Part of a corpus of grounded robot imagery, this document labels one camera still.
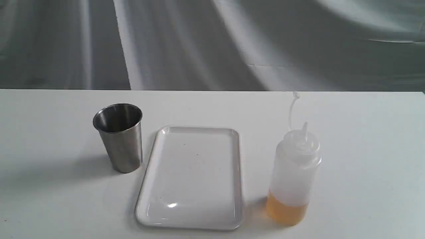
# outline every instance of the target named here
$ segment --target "orange liquid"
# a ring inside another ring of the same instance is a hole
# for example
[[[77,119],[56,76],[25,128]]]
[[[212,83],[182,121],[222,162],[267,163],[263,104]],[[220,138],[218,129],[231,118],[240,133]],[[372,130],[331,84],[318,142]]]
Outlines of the orange liquid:
[[[275,221],[286,226],[293,226],[303,220],[307,205],[290,207],[278,201],[271,192],[267,198],[266,210],[268,215]]]

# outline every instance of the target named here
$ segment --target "cup rim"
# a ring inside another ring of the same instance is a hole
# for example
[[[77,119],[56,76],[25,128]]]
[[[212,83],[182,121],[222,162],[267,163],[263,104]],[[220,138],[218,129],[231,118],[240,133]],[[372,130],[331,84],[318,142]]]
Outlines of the cup rim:
[[[96,119],[96,117],[97,117],[99,114],[101,114],[103,111],[105,111],[106,109],[111,108],[111,107],[114,107],[114,106],[116,106],[116,105],[129,105],[129,106],[131,106],[131,107],[135,108],[135,109],[136,109],[136,110],[140,113],[140,118],[138,119],[137,123],[136,123],[136,124],[134,124],[133,126],[131,126],[131,127],[130,127],[130,128],[128,128],[128,129],[125,129],[125,130],[122,130],[122,131],[118,131],[118,132],[107,132],[107,131],[104,131],[104,130],[100,129],[99,127],[97,127],[97,126],[96,126],[96,123],[95,123],[95,119]],[[94,127],[97,131],[101,131],[101,132],[108,133],[108,134],[118,134],[118,133],[123,133],[123,132],[125,132],[125,131],[127,131],[127,130],[130,130],[130,129],[132,129],[132,128],[136,127],[138,124],[140,124],[140,121],[142,120],[142,117],[143,117],[143,112],[142,112],[142,110],[141,110],[139,107],[135,106],[135,105],[132,105],[132,104],[129,104],[129,103],[117,103],[117,104],[112,104],[112,105],[108,105],[108,106],[106,106],[106,107],[103,107],[101,110],[99,110],[99,111],[98,111],[98,112],[97,112],[97,113],[93,116],[93,127]]]

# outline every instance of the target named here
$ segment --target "white table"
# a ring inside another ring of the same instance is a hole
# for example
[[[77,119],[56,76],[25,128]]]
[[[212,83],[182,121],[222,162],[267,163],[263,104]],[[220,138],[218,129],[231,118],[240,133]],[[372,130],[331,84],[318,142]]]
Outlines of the white table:
[[[0,90],[0,238],[425,238],[424,94],[300,95],[293,122],[309,122],[323,164],[306,218],[281,228],[264,199],[291,92]],[[91,123],[117,102],[143,111],[145,162],[164,125],[237,130],[244,224],[233,232],[139,225],[145,164],[115,173]]]

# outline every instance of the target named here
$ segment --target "stainless steel cup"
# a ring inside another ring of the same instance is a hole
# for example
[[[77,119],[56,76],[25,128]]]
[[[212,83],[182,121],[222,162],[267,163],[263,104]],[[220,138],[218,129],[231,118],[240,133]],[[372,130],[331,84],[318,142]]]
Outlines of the stainless steel cup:
[[[133,172],[142,162],[142,111],[131,104],[115,104],[93,117],[112,167],[120,173]]]

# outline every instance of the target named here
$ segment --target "plastic tray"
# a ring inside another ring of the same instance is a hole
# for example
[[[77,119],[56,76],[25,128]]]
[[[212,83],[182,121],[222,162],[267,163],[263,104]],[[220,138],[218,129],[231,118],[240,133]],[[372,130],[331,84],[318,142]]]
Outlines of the plastic tray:
[[[136,205],[146,226],[236,229],[243,220],[239,134],[227,128],[158,131]]]

